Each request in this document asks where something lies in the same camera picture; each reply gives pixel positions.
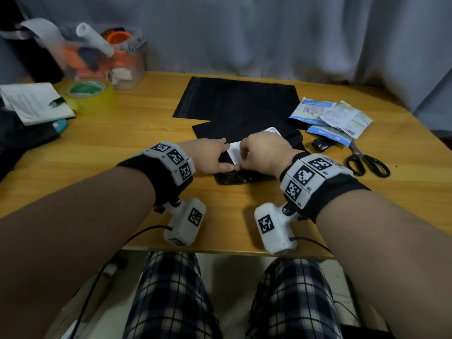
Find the wood grain surface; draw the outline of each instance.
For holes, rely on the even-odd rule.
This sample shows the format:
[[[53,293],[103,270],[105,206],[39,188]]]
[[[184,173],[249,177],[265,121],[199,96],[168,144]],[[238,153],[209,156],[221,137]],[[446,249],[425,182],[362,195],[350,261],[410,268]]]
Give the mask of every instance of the wood grain surface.
[[[109,169],[155,142],[195,139],[192,125],[203,121],[172,117],[191,76],[149,72],[133,90],[116,92],[114,111],[99,110],[69,120],[60,139],[28,151],[16,170],[0,183],[0,217]],[[392,174],[380,179],[368,172],[360,181],[452,235],[452,152],[389,93],[371,87],[225,78],[295,85],[299,98],[344,100],[365,112],[374,122],[357,144],[362,152],[384,162]],[[309,149],[314,137],[305,132],[303,136]],[[351,151],[337,145],[325,153],[343,162]],[[182,198],[188,197],[204,202],[207,214],[196,241],[187,251],[266,255],[253,212],[265,202],[284,202],[277,181],[220,186],[212,176],[196,176],[182,194]],[[138,230],[166,224],[169,216],[167,212],[152,212]],[[291,226],[295,235],[325,243],[312,222],[294,222]],[[127,248],[175,249],[163,239],[161,229],[143,233]],[[297,249],[288,256],[331,257],[309,242],[298,242]]]

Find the floor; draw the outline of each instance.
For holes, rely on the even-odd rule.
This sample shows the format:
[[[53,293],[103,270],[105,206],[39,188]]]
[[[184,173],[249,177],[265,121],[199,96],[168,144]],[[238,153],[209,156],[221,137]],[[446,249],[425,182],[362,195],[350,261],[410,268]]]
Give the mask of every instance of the floor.
[[[121,338],[132,305],[146,252],[128,251],[128,266],[115,278],[113,288],[80,339]],[[272,257],[233,256],[226,254],[197,254],[202,280],[206,286],[226,339],[244,338],[244,326],[257,283]],[[335,260],[323,262],[335,301],[356,314],[341,266]],[[353,316],[335,303],[339,321],[357,325]]]

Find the black cable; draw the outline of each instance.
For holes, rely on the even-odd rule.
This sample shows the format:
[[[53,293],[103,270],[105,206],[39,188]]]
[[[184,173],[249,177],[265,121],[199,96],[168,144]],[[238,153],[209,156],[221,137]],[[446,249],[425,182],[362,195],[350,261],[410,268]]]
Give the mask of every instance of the black cable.
[[[124,245],[126,245],[129,241],[131,241],[132,239],[136,238],[137,236],[139,236],[141,233],[144,233],[148,230],[153,230],[154,228],[165,228],[166,230],[173,230],[171,227],[169,226],[164,226],[164,225],[157,225],[157,226],[151,226],[151,227],[146,227],[143,230],[139,231],[138,233],[135,233],[134,235],[132,235],[129,239],[127,239],[127,241],[125,242]],[[74,329],[72,330],[71,336],[69,337],[69,339],[74,339],[76,337],[77,334],[77,330],[79,328],[80,323],[82,322],[82,318],[83,318],[83,314],[86,311],[86,308],[88,307],[88,303],[89,303],[89,299],[91,298],[91,295],[94,292],[94,288],[96,288],[96,284],[100,279],[100,276],[102,276],[102,273],[104,272],[105,268],[107,267],[109,262],[107,262],[98,272],[96,278],[94,279],[93,285],[91,286],[91,289],[89,290],[88,296],[85,299],[85,302],[83,304],[82,310],[80,311],[79,317],[77,319],[76,325],[74,326]]]
[[[310,241],[311,243],[317,244],[320,247],[324,248],[325,250],[327,250],[328,252],[330,252],[331,254],[333,254],[333,252],[331,252],[331,250],[329,248],[327,248],[325,245],[319,243],[318,241],[315,241],[314,239],[311,238],[306,238],[306,237],[291,237],[289,238],[290,241],[294,241],[294,240],[306,240],[306,241]]]
[[[353,312],[352,312],[350,309],[348,309],[346,306],[344,306],[344,304],[343,304],[342,302],[334,301],[334,303],[339,303],[342,307],[344,307],[346,310],[348,310],[348,312],[349,312],[351,315],[353,315],[353,317],[355,318],[356,322],[359,323],[358,317],[357,317],[355,314],[353,314]]]

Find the plaid pajama pants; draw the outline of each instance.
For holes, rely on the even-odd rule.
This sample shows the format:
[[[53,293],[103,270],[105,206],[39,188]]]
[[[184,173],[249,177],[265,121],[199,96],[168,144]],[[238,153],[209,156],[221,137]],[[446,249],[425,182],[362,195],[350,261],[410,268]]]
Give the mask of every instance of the plaid pajama pants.
[[[319,263],[286,258],[272,262],[258,284],[246,335],[342,338]],[[195,254],[149,254],[123,338],[222,338]]]

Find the plastic bin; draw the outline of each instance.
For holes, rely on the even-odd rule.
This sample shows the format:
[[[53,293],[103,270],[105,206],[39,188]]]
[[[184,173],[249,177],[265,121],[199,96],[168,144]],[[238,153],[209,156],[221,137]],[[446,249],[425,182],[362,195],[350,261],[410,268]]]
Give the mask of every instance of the plastic bin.
[[[90,24],[98,33],[111,28],[124,28],[126,34],[116,37],[119,44],[113,45],[114,54],[112,57],[107,57],[89,45],[85,39],[77,36],[77,25],[65,24],[59,27],[66,39],[63,52],[67,66],[61,67],[66,77],[73,80],[107,79],[115,89],[132,89],[144,78],[143,53],[146,40],[141,30],[116,25]]]

